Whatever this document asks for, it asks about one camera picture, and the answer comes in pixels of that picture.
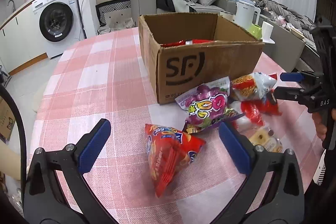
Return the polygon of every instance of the human hand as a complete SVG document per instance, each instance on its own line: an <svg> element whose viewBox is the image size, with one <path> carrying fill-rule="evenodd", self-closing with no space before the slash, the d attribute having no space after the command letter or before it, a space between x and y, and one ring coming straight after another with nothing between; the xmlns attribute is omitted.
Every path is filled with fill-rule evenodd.
<svg viewBox="0 0 336 224"><path fill-rule="evenodd" d="M331 111L331 115L334 121L336 121L336 109L335 108L333 108L333 110ZM317 136L322 141L324 141L324 139L326 138L327 127L322 123L321 115L318 112L315 112L311 115L311 117L313 118L313 121L315 124Z"/></svg>

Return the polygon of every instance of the wooden baseboard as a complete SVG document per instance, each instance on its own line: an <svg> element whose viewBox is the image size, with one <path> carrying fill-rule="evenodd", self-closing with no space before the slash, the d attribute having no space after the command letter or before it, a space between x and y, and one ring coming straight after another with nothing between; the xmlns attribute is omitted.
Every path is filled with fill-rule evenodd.
<svg viewBox="0 0 336 224"><path fill-rule="evenodd" d="M39 56L36 56L35 58L27 61L26 63L23 63L21 66L19 66L19 67L15 68L14 70L10 71L9 75L14 75L14 74L24 70L25 68L28 68L31 65L34 65L35 63L40 62L41 60L46 59L46 58L48 58L47 53L43 53Z"/></svg>

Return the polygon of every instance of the green mug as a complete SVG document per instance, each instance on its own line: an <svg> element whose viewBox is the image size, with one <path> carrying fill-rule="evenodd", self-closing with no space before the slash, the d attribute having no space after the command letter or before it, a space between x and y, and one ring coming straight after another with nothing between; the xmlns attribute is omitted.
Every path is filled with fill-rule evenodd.
<svg viewBox="0 0 336 224"><path fill-rule="evenodd" d="M256 39L261 39L262 34L261 34L261 27L256 25L256 24L252 24L250 26L250 28L248 29L248 32L253 35Z"/></svg>

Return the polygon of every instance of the cardboard box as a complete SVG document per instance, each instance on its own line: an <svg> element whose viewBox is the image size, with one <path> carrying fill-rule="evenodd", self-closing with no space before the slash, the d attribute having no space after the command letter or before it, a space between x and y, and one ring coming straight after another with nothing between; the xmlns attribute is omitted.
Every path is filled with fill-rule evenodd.
<svg viewBox="0 0 336 224"><path fill-rule="evenodd" d="M13 127L15 124L15 118L8 104L0 96L0 134L9 140Z"/></svg>
<svg viewBox="0 0 336 224"><path fill-rule="evenodd" d="M160 104L173 102L202 83L251 73L264 45L238 25L211 13L142 15L139 37L142 59ZM160 46L191 39L215 41Z"/></svg>

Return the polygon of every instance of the electric kettle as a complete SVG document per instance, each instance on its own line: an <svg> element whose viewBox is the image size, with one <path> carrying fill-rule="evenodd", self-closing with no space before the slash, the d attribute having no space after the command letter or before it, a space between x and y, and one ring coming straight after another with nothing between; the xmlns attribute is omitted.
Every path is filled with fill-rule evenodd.
<svg viewBox="0 0 336 224"><path fill-rule="evenodd" d="M248 30L252 25L254 12L257 12L256 24L258 24L260 8L240 0L239 2L237 2L235 23L243 27L245 30Z"/></svg>

